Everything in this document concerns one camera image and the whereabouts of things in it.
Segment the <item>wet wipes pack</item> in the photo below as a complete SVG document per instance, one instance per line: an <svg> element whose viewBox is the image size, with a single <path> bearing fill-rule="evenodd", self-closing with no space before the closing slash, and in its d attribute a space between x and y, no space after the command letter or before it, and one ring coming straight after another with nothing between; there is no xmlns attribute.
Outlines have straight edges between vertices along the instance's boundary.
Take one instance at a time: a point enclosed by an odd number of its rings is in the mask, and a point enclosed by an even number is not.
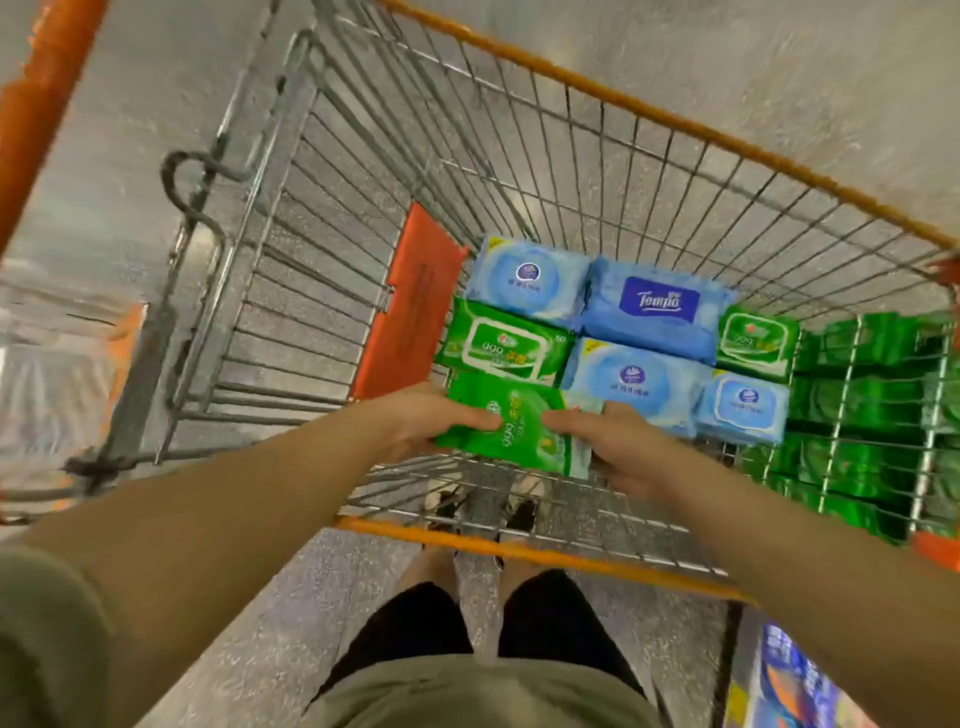
<svg viewBox="0 0 960 728"><path fill-rule="evenodd" d="M696 435L693 408L710 367L659 352L583 338L566 365L561 389L629 404L676 437Z"/></svg>
<svg viewBox="0 0 960 728"><path fill-rule="evenodd" d="M798 322L733 305L720 320L717 366L785 384L799 338Z"/></svg>
<svg viewBox="0 0 960 728"><path fill-rule="evenodd" d="M473 263L464 298L573 330L589 269L585 255L491 235Z"/></svg>
<svg viewBox="0 0 960 728"><path fill-rule="evenodd" d="M789 402L789 387L716 369L697 406L697 432L736 445L778 445Z"/></svg>
<svg viewBox="0 0 960 728"><path fill-rule="evenodd" d="M735 298L715 280L600 257L577 324L598 339L712 365L717 325Z"/></svg>
<svg viewBox="0 0 960 728"><path fill-rule="evenodd" d="M455 372L448 396L471 407L489 409L503 418L503 424L493 432L452 427L437 438L441 448L509 460L523 468L570 477L588 476L590 446L571 435L558 435L547 429L540 423L540 415L549 409L574 407L601 412L602 400L476 370Z"/></svg>
<svg viewBox="0 0 960 728"><path fill-rule="evenodd" d="M564 370L573 341L573 334L561 328L455 298L446 340L434 361L552 386Z"/></svg>

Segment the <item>right hand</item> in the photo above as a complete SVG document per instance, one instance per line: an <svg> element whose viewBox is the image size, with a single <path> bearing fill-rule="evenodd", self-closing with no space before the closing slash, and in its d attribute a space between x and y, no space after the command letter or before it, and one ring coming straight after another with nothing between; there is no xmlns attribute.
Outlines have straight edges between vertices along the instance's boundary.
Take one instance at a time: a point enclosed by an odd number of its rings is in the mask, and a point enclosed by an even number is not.
<svg viewBox="0 0 960 728"><path fill-rule="evenodd" d="M685 457L695 450L654 427L630 405L608 401L603 414L577 409L544 412L541 421L559 434L587 441L603 460L594 469L617 490L637 494L642 484L660 485Z"/></svg>

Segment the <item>green wet wipes pack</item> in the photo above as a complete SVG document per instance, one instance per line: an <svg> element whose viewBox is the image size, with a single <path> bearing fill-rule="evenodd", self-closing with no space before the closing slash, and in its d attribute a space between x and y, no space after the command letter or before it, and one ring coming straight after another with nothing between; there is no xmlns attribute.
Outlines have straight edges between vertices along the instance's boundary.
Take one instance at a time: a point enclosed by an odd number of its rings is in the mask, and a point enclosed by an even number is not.
<svg viewBox="0 0 960 728"><path fill-rule="evenodd" d="M717 367L785 383L790 377L800 324L731 306L720 320Z"/></svg>
<svg viewBox="0 0 960 728"><path fill-rule="evenodd" d="M600 412L602 400L475 370L457 371L448 396L495 412L503 418L503 424L493 432L452 427L437 438L440 447L510 460L523 468L587 477L590 446L576 437L550 431L540 423L540 415L548 409L573 407Z"/></svg>
<svg viewBox="0 0 960 728"><path fill-rule="evenodd" d="M453 319L434 361L552 386L564 372L574 339L561 328L455 298Z"/></svg>

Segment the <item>orange cart handle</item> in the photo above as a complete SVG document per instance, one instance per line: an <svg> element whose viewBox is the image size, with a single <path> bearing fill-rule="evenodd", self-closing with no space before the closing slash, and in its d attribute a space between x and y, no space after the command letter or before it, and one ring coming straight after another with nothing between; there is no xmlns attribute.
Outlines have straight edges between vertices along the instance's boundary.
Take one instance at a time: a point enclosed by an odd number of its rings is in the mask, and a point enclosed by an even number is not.
<svg viewBox="0 0 960 728"><path fill-rule="evenodd" d="M109 0L50 0L34 26L33 54L0 92L0 256L27 205Z"/></svg>

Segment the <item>sleeve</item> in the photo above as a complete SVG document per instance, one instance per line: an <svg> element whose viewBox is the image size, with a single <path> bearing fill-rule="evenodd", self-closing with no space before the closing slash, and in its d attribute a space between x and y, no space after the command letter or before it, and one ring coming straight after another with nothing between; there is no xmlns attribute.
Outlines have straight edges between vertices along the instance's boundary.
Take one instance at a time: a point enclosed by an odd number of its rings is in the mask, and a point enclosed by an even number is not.
<svg viewBox="0 0 960 728"><path fill-rule="evenodd" d="M0 726L102 726L108 646L106 612L76 570L0 547Z"/></svg>

